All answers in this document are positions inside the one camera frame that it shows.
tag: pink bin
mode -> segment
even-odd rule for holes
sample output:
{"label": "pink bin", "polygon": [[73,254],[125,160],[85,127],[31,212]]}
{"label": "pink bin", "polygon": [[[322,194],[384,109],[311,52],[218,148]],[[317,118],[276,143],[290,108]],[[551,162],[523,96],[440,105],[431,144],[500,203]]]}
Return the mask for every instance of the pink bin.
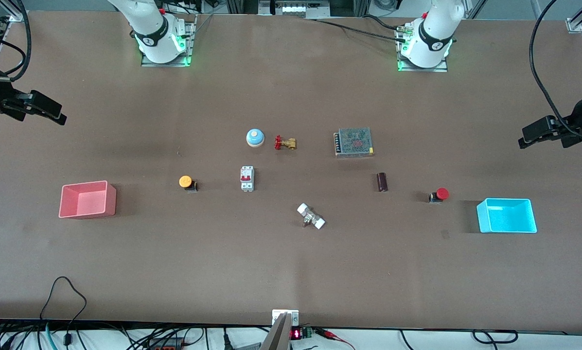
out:
{"label": "pink bin", "polygon": [[92,219],[116,213],[116,189],[107,181],[62,186],[60,219]]}

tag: teal cable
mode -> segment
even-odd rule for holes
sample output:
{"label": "teal cable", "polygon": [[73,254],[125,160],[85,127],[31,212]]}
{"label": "teal cable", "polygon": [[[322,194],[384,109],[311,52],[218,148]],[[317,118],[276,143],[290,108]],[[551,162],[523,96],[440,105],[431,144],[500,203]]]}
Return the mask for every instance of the teal cable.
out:
{"label": "teal cable", "polygon": [[44,326],[44,332],[47,333],[47,338],[49,339],[49,344],[51,345],[51,348],[53,348],[53,350],[57,350],[55,343],[53,343],[53,338],[51,338],[51,332],[49,332],[49,323],[47,323],[46,326]]}

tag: gray floor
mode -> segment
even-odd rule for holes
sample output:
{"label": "gray floor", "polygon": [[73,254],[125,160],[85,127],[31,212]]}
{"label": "gray floor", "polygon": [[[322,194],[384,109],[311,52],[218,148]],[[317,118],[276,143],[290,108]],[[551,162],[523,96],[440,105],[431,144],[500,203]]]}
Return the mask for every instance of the gray floor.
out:
{"label": "gray floor", "polygon": [[[549,0],[539,0],[543,9]],[[43,11],[115,11],[107,0],[24,0],[29,10]],[[422,13],[428,2],[424,0],[404,0],[401,11],[395,11],[389,15],[392,17],[404,17],[413,13]],[[546,18],[564,20],[582,7],[582,0],[559,0],[548,11]],[[535,19],[530,0],[488,0],[479,17],[482,19]]]}

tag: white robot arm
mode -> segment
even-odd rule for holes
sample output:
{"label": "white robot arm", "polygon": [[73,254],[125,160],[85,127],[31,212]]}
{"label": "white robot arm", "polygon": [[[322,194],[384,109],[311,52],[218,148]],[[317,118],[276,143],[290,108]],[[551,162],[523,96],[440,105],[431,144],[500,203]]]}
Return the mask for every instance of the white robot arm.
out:
{"label": "white robot arm", "polygon": [[135,33],[140,51],[157,64],[168,63],[187,48],[185,20],[161,14],[154,0],[108,0],[120,11]]}
{"label": "white robot arm", "polygon": [[408,44],[402,46],[401,55],[421,68],[437,66],[448,55],[453,33],[462,18],[464,5],[461,0],[432,0],[426,17],[406,24],[413,31],[404,36]]}

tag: brown table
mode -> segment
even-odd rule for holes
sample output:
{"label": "brown table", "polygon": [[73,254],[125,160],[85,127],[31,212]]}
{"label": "brown table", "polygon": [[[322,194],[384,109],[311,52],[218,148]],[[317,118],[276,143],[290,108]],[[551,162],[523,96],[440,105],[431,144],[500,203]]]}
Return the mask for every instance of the brown table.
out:
{"label": "brown table", "polygon": [[[87,319],[266,324],[298,308],[325,326],[582,332],[582,144],[517,145],[550,113],[529,71],[532,22],[464,21],[448,73],[408,73],[391,42],[295,17],[216,16],[186,69],[139,67],[118,13],[30,18],[15,85],[69,119],[0,115],[0,317],[37,317],[67,275]],[[24,47],[22,25],[8,39]],[[582,37],[544,22],[536,52],[568,114]],[[2,69],[19,60],[1,55]],[[375,157],[335,159],[332,133],[363,126]],[[246,145],[250,128],[265,146]],[[297,150],[275,151],[277,134]],[[244,165],[257,169],[252,193]],[[115,217],[58,219],[63,184],[102,179],[118,189]],[[448,202],[423,202],[440,186]],[[486,197],[530,198],[538,233],[479,233]],[[324,229],[300,227],[302,202]],[[78,308],[60,284],[47,315]]]}

